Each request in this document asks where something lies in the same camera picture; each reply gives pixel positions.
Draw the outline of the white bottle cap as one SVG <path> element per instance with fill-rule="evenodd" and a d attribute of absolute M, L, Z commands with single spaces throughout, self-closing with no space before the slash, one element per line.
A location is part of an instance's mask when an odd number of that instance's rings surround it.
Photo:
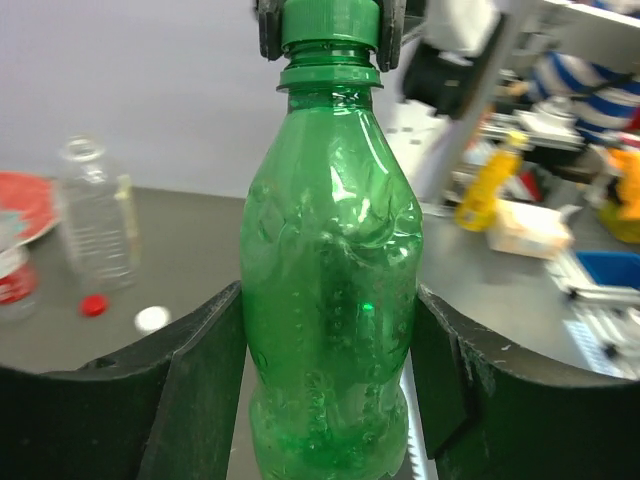
<path fill-rule="evenodd" d="M 164 306 L 150 306 L 139 311 L 134 317 L 136 330 L 149 335 L 171 323 L 170 311 Z"/>

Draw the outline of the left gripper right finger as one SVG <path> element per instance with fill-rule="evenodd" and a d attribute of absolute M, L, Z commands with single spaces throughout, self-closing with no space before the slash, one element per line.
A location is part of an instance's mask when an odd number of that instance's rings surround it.
<path fill-rule="evenodd" d="M 439 478 L 638 478 L 638 382 L 524 348 L 426 287 L 411 360 Z"/>

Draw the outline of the clear bottle red label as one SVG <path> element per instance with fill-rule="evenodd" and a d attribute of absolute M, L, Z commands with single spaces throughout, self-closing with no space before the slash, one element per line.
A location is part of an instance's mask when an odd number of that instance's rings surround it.
<path fill-rule="evenodd" d="M 39 282 L 29 252 L 14 246 L 1 252 L 1 321 L 23 320 L 34 313 Z"/>

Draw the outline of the red bottle cap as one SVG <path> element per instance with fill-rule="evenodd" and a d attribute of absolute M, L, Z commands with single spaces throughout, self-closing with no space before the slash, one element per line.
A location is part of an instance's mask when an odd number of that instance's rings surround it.
<path fill-rule="evenodd" d="M 82 316 L 93 318 L 104 314 L 109 308 L 109 299 L 103 294 L 88 295 L 79 304 Z"/>

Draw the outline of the green bottle cap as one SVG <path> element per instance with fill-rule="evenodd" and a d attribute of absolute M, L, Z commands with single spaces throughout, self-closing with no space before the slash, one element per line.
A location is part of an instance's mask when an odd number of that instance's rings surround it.
<path fill-rule="evenodd" d="M 282 12 L 283 47 L 306 41 L 379 45 L 380 7 L 371 0 L 290 0 Z"/>

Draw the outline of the square clear juice bottle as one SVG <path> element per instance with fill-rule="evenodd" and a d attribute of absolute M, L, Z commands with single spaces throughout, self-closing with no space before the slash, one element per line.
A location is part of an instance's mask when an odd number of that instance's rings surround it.
<path fill-rule="evenodd" d="M 62 148 L 55 206 L 68 262 L 82 290 L 105 293 L 132 284 L 141 242 L 131 177 L 89 135 L 71 137 Z"/>

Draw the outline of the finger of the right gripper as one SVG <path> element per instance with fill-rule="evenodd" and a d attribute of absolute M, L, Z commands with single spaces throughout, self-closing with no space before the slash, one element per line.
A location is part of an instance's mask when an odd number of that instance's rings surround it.
<path fill-rule="evenodd" d="M 380 26 L 376 60 L 380 71 L 390 71 L 399 64 L 406 0 L 378 0 L 377 4 Z"/>
<path fill-rule="evenodd" d="M 253 11 L 259 27 L 260 54 L 269 61 L 282 56 L 283 0 L 254 0 Z"/>

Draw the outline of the green plastic bottle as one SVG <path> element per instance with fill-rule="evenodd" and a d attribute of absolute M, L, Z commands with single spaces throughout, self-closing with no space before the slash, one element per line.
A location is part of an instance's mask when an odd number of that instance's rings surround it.
<path fill-rule="evenodd" d="M 422 212 L 373 112 L 369 50 L 287 55 L 288 111 L 240 238 L 255 456 L 265 479 L 378 479 L 407 447 Z"/>

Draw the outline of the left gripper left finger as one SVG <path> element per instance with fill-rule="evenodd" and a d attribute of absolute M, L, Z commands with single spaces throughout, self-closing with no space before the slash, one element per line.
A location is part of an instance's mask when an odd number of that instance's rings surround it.
<path fill-rule="evenodd" d="M 241 288 L 73 371 L 1 370 L 5 479 L 222 479 L 245 364 Z"/>

